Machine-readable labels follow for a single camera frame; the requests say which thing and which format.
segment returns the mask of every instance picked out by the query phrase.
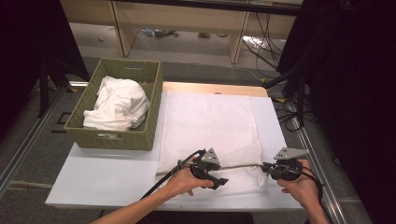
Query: white cloth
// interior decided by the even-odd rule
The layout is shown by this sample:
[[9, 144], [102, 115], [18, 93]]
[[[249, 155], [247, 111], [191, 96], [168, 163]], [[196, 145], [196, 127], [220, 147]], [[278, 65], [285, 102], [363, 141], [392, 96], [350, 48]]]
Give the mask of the white cloth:
[[[158, 173], [169, 172], [178, 160], [211, 147], [221, 167], [261, 163], [262, 147], [248, 96], [168, 92], [165, 103]], [[261, 190], [265, 179], [260, 167], [209, 173], [229, 181], [216, 190], [195, 189], [194, 195]]]
[[127, 131], [137, 127], [149, 109], [142, 87], [131, 79], [104, 77], [92, 111], [84, 111], [84, 127]]

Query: white table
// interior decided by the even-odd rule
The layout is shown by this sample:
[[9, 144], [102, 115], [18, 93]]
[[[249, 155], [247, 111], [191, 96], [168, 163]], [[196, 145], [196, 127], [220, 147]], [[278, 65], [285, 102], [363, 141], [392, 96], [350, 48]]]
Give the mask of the white table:
[[[88, 149], [74, 144], [46, 204], [58, 208], [114, 209], [139, 200], [155, 184], [165, 94], [152, 151]], [[251, 96], [251, 103], [263, 145], [262, 161], [273, 162], [275, 154], [286, 146], [274, 106], [268, 97]], [[268, 177], [260, 193], [170, 200], [157, 210], [259, 212], [302, 209], [289, 194], [280, 190], [275, 180]]]

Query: cabinet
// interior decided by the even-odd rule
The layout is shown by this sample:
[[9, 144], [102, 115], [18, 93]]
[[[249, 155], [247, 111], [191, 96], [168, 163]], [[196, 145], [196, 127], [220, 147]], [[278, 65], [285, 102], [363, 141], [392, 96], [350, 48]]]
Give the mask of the cabinet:
[[[233, 0], [253, 4], [249, 0]], [[227, 34], [230, 60], [237, 63], [244, 35], [262, 36], [267, 14], [246, 11], [219, 10], [198, 7], [176, 7], [140, 3], [99, 0], [62, 0], [69, 22], [96, 25], [113, 25], [122, 56], [128, 56], [137, 31], [142, 28], [177, 30], [197, 33]], [[298, 7], [301, 0], [278, 0], [277, 3]], [[271, 38], [287, 39], [294, 16], [271, 15]]]

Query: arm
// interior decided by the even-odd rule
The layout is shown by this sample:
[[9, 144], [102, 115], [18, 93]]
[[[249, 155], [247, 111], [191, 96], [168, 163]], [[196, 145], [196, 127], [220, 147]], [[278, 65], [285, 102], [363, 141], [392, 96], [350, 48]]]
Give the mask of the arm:
[[[303, 167], [310, 169], [308, 161], [302, 160], [300, 162], [303, 164]], [[312, 175], [310, 171], [306, 169], [304, 171]], [[311, 223], [329, 223], [318, 201], [318, 189], [314, 181], [305, 175], [301, 175], [294, 181], [278, 179], [277, 184], [283, 187], [282, 192], [290, 193], [301, 204]]]
[[176, 176], [172, 176], [165, 187], [138, 202], [122, 207], [121, 209], [96, 220], [93, 223], [136, 223], [156, 207], [178, 194], [188, 192], [189, 195], [192, 196], [192, 189], [198, 187], [210, 188], [212, 186], [212, 181], [197, 179], [191, 174], [189, 169], [184, 168], [178, 171]]

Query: wicker basket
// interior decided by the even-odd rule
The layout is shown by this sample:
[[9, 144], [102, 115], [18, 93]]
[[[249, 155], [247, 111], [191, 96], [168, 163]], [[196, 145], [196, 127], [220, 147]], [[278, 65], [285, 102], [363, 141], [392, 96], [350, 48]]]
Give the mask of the wicker basket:
[[[105, 76], [132, 79], [142, 86], [150, 105], [145, 120], [137, 128], [125, 132], [83, 128], [83, 112], [93, 110]], [[64, 128], [79, 147], [152, 150], [162, 91], [163, 70], [160, 62], [102, 59]]]

